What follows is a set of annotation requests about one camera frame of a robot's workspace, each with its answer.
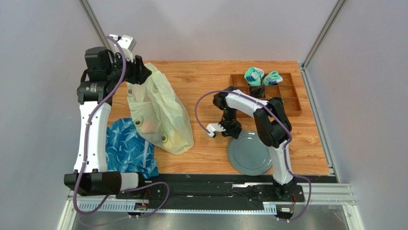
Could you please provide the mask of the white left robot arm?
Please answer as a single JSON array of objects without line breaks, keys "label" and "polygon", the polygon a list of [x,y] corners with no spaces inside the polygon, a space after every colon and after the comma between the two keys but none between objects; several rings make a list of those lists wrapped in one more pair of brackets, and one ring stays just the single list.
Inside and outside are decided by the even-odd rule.
[{"label": "white left robot arm", "polygon": [[80,196],[116,195],[142,181],[139,172],[108,171],[107,122],[115,87],[123,81],[143,84],[152,72],[131,48],[115,50],[94,47],[84,55],[87,68],[77,88],[81,140],[73,172],[64,176],[65,186]]}]

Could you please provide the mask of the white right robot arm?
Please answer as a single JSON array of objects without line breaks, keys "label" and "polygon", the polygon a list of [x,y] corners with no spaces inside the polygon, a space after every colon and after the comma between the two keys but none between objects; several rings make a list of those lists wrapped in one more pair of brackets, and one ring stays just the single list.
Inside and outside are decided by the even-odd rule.
[{"label": "white right robot arm", "polygon": [[213,104],[223,115],[205,129],[213,138],[232,137],[227,155],[233,167],[249,176],[272,168],[272,194],[279,200],[292,197],[296,187],[289,157],[292,126],[281,98],[259,100],[230,86],[214,95]]}]

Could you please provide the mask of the pale yellow plastic bag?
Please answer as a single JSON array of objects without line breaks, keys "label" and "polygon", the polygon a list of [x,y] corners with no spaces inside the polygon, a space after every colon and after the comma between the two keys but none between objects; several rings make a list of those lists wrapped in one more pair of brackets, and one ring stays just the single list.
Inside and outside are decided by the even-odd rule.
[{"label": "pale yellow plastic bag", "polygon": [[127,83],[127,101],[138,134],[149,143],[179,155],[194,146],[187,109],[166,75],[152,63],[142,85]]}]

